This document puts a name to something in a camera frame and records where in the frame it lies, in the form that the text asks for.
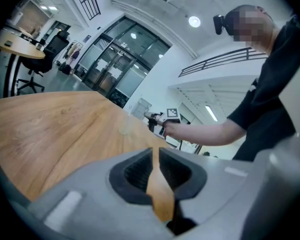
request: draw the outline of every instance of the man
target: man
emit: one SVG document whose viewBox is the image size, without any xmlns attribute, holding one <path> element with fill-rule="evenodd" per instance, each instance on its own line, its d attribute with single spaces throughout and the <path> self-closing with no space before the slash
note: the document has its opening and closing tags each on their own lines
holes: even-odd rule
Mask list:
<svg viewBox="0 0 300 240">
<path fill-rule="evenodd" d="M 234 41 L 245 42 L 268 55 L 260 76 L 224 123 L 187 125 L 167 122 L 164 124 L 165 135 L 203 146 L 227 145 L 246 135 L 233 159 L 253 161 L 259 151 L 273 148 L 277 142 L 295 133 L 278 95 L 300 66 L 300 23 L 294 16 L 279 29 L 263 8 L 253 5 L 238 6 L 220 19 Z"/>
</svg>

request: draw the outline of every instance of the black t-shirt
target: black t-shirt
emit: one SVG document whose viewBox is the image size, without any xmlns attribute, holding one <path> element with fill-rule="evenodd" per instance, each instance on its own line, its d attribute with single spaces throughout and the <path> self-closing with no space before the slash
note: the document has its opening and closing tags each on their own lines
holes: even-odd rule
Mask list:
<svg viewBox="0 0 300 240">
<path fill-rule="evenodd" d="M 239 107 L 228 117 L 246 130 L 245 142 L 234 160 L 253 161 L 257 153 L 273 148 L 295 133 L 279 94 L 300 66 L 300 27 L 292 18 L 280 30 L 261 74 Z"/>
</svg>

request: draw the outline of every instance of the chair backrest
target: chair backrest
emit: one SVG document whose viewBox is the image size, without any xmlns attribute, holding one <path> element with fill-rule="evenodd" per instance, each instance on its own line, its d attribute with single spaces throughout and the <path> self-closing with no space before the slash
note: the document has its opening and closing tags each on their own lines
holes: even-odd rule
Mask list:
<svg viewBox="0 0 300 240">
<path fill-rule="evenodd" d="M 54 58 L 69 44 L 67 31 L 59 31 L 43 50 L 45 53 L 44 67 L 40 70 L 42 73 L 48 72 L 52 68 Z"/>
</svg>

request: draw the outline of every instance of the white ceiling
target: white ceiling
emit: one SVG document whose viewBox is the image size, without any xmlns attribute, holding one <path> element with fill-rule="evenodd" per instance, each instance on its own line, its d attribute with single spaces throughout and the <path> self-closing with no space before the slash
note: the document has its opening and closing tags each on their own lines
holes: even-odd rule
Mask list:
<svg viewBox="0 0 300 240">
<path fill-rule="evenodd" d="M 192 87 L 179 87 L 181 94 L 205 118 L 205 124 L 223 123 L 244 99 L 256 76 L 230 76 L 205 79 Z M 206 109 L 210 106 L 218 122 L 214 122 Z"/>
<path fill-rule="evenodd" d="M 274 21 L 286 21 L 290 9 L 281 0 L 185 0 L 184 5 L 171 15 L 165 12 L 153 0 L 118 0 L 154 16 L 167 25 L 181 37 L 195 52 L 211 43 L 226 37 L 226 34 L 217 36 L 213 24 L 213 16 L 225 15 L 236 6 L 243 4 L 258 5 L 266 9 Z M 190 16 L 197 16 L 201 26 L 191 27 L 188 22 Z"/>
<path fill-rule="evenodd" d="M 71 11 L 71 9 L 68 7 L 65 0 L 39 0 L 42 5 L 48 7 L 48 6 L 54 6 L 58 10 L 51 12 L 54 14 L 53 17 L 56 21 L 65 23 L 70 26 L 79 26 L 82 27 L 74 13 Z"/>
</svg>

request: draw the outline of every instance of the round ceiling light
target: round ceiling light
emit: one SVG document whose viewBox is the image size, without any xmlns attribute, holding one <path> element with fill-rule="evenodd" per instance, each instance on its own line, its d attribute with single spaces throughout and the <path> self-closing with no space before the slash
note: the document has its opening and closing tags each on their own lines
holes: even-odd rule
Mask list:
<svg viewBox="0 0 300 240">
<path fill-rule="evenodd" d="M 200 21 L 200 19 L 199 19 L 198 17 L 196 17 L 196 16 L 191 16 L 191 17 L 189 18 L 189 24 L 190 24 L 192 27 L 197 28 L 197 27 L 199 27 L 199 26 L 201 25 L 201 21 Z"/>
</svg>

